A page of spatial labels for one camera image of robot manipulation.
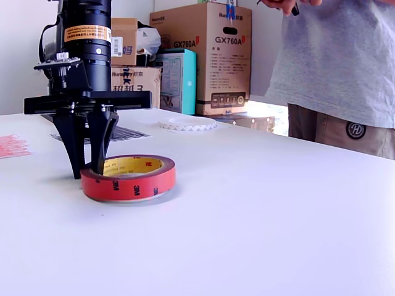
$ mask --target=orange label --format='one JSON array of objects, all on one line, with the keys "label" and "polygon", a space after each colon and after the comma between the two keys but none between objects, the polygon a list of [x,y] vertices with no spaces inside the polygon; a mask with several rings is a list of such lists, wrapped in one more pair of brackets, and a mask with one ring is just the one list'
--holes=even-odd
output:
[{"label": "orange label", "polygon": [[111,29],[103,26],[83,25],[64,31],[64,42],[79,39],[100,39],[111,43]]}]

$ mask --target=yellow tape liner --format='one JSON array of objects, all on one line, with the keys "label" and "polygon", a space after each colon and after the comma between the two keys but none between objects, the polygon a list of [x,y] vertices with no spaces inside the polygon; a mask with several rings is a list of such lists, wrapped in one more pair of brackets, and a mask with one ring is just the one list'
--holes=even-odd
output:
[{"label": "yellow tape liner", "polygon": [[111,158],[104,163],[103,175],[114,177],[127,174],[146,174],[162,168],[163,165],[161,160],[148,157]]},{"label": "yellow tape liner", "polygon": [[111,43],[111,29],[104,26],[83,25],[64,31],[64,42],[79,39],[100,39]]}]

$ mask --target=person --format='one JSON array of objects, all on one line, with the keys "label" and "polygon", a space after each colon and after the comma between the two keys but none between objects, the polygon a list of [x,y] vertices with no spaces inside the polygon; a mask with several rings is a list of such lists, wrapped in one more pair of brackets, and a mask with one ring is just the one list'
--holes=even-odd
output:
[{"label": "person", "polygon": [[286,15],[267,96],[289,136],[394,160],[395,0],[261,2]]}]

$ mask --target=gray t-shirt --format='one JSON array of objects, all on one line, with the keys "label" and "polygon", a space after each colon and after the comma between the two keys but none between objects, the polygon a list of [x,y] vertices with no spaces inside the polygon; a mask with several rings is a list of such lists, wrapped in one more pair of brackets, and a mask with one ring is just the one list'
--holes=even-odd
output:
[{"label": "gray t-shirt", "polygon": [[395,128],[395,6],[373,0],[300,4],[267,96],[368,126]]}]

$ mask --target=3m tape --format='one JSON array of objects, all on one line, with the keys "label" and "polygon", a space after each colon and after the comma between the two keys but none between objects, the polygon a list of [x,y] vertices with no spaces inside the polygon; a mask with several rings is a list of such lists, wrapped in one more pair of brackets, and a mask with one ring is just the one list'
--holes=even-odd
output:
[{"label": "3m tape", "polygon": [[159,127],[171,131],[209,131],[217,128],[217,122],[204,117],[173,118],[161,120]]},{"label": "3m tape", "polygon": [[176,183],[173,160],[154,155],[126,155],[108,158],[103,175],[88,165],[81,170],[86,196],[100,202],[132,202],[165,193]]}]

